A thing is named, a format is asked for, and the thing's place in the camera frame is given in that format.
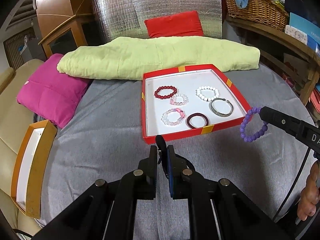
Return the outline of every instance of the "silver bangle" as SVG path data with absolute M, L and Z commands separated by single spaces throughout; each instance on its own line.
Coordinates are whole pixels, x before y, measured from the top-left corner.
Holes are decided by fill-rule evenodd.
M 231 106 L 231 111 L 230 111 L 228 114 L 223 114 L 223 113 L 218 112 L 216 109 L 214 109 L 213 106 L 212 106 L 212 103 L 213 103 L 214 101 L 217 101 L 217 100 L 226 101 L 226 102 Z M 212 100 L 212 101 L 210 102 L 210 108 L 211 108 L 211 111 L 212 111 L 214 114 L 216 114 L 217 116 L 220 116 L 220 117 L 228 117 L 228 116 L 230 116 L 230 115 L 232 114 L 232 112 L 233 112 L 233 105 L 230 103 L 229 100 L 225 100 L 224 98 L 215 98 L 214 100 Z

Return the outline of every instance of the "bed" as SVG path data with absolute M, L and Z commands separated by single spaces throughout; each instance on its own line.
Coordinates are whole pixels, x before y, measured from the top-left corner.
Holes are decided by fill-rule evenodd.
M 313 124 L 299 98 L 265 65 L 260 63 L 256 70 L 229 71 L 225 75 L 250 105 L 269 106 Z M 141 134 L 141 86 L 141 81 L 92 82 L 75 116 L 58 131 L 52 145 L 39 223 L 46 225 L 96 179 L 121 179 L 148 156 L 150 146 Z M 254 117 L 248 133 L 257 131 L 261 123 Z M 175 152 L 189 159 L 205 178 L 230 179 L 270 217 L 287 194 L 307 150 L 272 126 L 253 143 L 244 143 L 239 127 L 232 127 L 168 144 L 173 144 Z M 280 215 L 305 186 L 313 162 L 310 154 Z M 168 180 L 159 168 L 156 199 L 137 203 L 134 239 L 189 239 L 188 225 L 187 201 L 170 198 Z

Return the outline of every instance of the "purple beaded bracelet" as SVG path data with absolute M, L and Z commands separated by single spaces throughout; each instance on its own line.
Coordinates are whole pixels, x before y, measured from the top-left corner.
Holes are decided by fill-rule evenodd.
M 245 141 L 245 142 L 253 142 L 256 139 L 260 138 L 262 135 L 264 135 L 265 131 L 268 130 L 268 123 L 263 121 L 263 125 L 262 128 L 260 129 L 260 131 L 256 132 L 254 135 L 251 136 L 247 136 L 245 134 L 245 127 L 247 126 L 248 122 L 250 121 L 250 118 L 253 114 L 256 113 L 260 113 L 260 109 L 261 107 L 253 107 L 252 109 L 250 109 L 248 111 L 248 113 L 245 115 L 245 118 L 243 119 L 242 123 L 241 123 L 241 127 L 240 127 L 240 133 L 241 133 L 241 138 Z

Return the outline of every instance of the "metal bolt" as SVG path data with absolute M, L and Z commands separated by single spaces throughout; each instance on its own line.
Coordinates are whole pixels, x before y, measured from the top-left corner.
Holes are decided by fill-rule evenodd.
M 97 186 L 97 187 L 102 187 L 104 184 L 105 184 L 105 180 L 104 179 L 97 179 L 94 184 Z
M 230 180 L 228 179 L 221 179 L 220 180 L 221 185 L 223 186 L 229 186 L 230 185 Z
M 184 170 L 182 171 L 182 173 L 183 173 L 184 175 L 186 175 L 186 176 L 190 176 L 190 175 L 192 174 L 192 170 L 190 170 L 190 169 L 184 169 Z
M 135 170 L 133 172 L 134 176 L 141 176 L 143 174 L 143 171 L 142 170 Z

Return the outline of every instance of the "silver reflective sheet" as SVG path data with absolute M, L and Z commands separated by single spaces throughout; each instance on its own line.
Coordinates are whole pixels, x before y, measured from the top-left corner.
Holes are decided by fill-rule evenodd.
M 148 38 L 144 20 L 196 10 L 204 35 L 221 39 L 221 0 L 93 0 L 104 42 L 119 36 Z

